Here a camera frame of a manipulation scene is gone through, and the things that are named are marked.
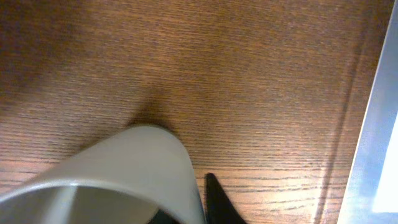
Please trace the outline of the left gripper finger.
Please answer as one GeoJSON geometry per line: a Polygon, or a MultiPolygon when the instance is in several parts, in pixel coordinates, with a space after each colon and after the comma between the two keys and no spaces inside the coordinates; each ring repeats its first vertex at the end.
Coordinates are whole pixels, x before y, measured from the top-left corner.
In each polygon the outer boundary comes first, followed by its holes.
{"type": "Polygon", "coordinates": [[[205,199],[207,222],[211,224],[246,224],[234,208],[216,176],[205,176],[205,199]]]}

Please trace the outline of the grey cup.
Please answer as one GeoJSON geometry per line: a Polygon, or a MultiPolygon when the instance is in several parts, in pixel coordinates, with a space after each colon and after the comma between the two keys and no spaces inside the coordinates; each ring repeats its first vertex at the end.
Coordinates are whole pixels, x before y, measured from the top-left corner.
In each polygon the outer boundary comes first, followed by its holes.
{"type": "Polygon", "coordinates": [[[2,223],[205,223],[184,145],[135,126],[1,195],[2,223]]]}

